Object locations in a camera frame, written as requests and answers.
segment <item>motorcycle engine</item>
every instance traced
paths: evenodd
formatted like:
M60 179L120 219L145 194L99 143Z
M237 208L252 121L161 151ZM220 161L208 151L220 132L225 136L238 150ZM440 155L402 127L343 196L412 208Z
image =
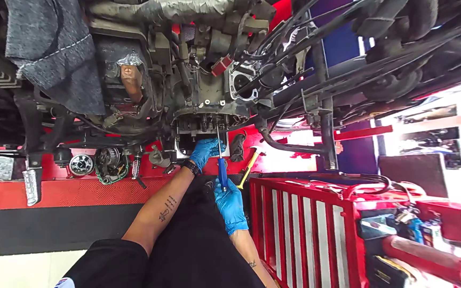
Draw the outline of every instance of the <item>motorcycle engine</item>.
M200 2L214 7L221 3ZM216 137L216 125L227 130L245 123L258 93L237 92L260 71L237 65L235 57L257 49L276 12L265 1L251 3L225 1L224 13L202 17L196 9L184 11L189 17L180 12L183 18L175 27L118 23L114 19L127 17L114 13L121 4L93 5L89 27L107 113L90 120L132 135L148 133L155 125L170 126L170 133L158 136L163 150L175 151L176 158L189 157L196 141ZM282 79L264 77L261 84L270 81L273 86ZM226 135L221 138L228 146Z

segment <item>black wristwatch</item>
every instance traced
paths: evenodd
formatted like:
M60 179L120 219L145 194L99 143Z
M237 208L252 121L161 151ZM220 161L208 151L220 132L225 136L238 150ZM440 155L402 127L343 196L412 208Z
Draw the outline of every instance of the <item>black wristwatch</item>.
M200 169L198 169L198 166L195 163L189 161L188 159L184 160L181 167L188 168L193 173L193 175L195 175L195 177L197 177L200 174Z

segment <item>gear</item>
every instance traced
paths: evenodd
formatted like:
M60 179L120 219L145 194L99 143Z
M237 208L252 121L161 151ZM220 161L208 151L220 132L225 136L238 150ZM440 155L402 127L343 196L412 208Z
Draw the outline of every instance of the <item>gear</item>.
M94 170L94 160L90 155L78 154L72 157L69 163L69 169L76 176L85 176Z

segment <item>gray cloth cover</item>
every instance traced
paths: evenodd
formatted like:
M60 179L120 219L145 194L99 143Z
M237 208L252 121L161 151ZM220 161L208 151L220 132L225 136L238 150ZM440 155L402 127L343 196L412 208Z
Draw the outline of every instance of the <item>gray cloth cover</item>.
M234 10L235 0L148 0L139 5L100 2L90 6L93 14L134 23L211 23Z
M77 0L6 0L6 57L53 100L80 114L105 114L92 35Z

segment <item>glove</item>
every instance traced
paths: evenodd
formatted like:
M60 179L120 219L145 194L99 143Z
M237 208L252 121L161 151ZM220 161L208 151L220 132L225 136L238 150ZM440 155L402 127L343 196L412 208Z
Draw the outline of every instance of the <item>glove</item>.
M222 152L225 151L225 145L220 140ZM218 139L203 139L197 142L192 155L189 160L195 162L199 170L202 172L205 164L208 162L209 157L218 156Z
M222 191L220 180L216 178L214 201L225 221L225 230L230 236L236 230L248 230L247 219L243 212L243 198L241 191L228 179L227 192Z

